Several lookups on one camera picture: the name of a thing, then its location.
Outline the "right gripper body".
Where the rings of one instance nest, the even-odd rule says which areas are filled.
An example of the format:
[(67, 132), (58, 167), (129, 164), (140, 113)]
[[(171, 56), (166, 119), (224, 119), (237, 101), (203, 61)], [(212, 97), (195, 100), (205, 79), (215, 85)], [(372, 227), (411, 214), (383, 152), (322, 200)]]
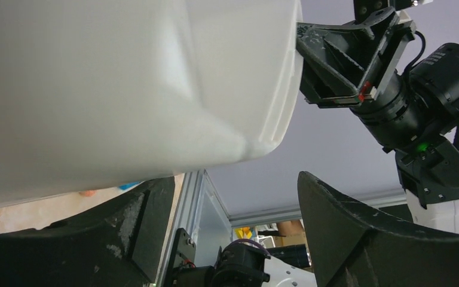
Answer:
[(385, 92), (416, 25), (392, 7), (360, 23), (297, 23), (296, 50), (304, 60), (300, 92), (319, 108), (345, 108)]

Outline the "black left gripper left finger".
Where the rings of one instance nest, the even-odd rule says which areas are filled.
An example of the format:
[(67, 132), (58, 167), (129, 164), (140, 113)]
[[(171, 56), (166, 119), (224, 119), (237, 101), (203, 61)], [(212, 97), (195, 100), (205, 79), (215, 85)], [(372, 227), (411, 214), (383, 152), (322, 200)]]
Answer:
[(41, 229), (0, 234), (0, 286), (154, 283), (175, 196), (172, 177)]

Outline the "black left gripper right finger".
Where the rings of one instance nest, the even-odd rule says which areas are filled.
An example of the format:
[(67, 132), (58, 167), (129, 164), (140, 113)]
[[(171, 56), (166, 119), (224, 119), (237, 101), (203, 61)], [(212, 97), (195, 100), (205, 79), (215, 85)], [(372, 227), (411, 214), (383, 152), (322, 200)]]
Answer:
[(310, 172), (297, 190), (318, 286), (459, 286), (459, 234), (404, 221)]

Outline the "clear plastic drawer unit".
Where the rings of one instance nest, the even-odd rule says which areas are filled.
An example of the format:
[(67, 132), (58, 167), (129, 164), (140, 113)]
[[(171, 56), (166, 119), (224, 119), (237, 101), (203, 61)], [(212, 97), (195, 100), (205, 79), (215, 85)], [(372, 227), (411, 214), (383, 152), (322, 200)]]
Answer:
[(0, 207), (282, 142), (300, 1), (0, 1)]

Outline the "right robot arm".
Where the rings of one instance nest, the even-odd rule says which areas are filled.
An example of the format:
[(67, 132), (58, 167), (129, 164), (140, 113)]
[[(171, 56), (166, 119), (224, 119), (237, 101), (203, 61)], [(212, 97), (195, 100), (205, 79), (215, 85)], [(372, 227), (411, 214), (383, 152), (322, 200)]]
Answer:
[(395, 154), (416, 224), (459, 234), (459, 44), (396, 69), (409, 42), (426, 42), (406, 15), (419, 4), (354, 1), (349, 23), (298, 23), (300, 91), (319, 108), (349, 109)]

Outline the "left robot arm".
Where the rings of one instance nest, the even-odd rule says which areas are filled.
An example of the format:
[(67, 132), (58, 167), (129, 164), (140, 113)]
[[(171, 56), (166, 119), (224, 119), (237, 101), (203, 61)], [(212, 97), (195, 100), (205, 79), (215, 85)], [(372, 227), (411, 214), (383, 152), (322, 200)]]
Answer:
[[(0, 234), (0, 286), (146, 286), (159, 266), (173, 178), (129, 192), (41, 229)], [(194, 264), (176, 231), (164, 286), (459, 286), (459, 234), (403, 221), (308, 172), (298, 195), (313, 272), (259, 245), (232, 242), (215, 265)]]

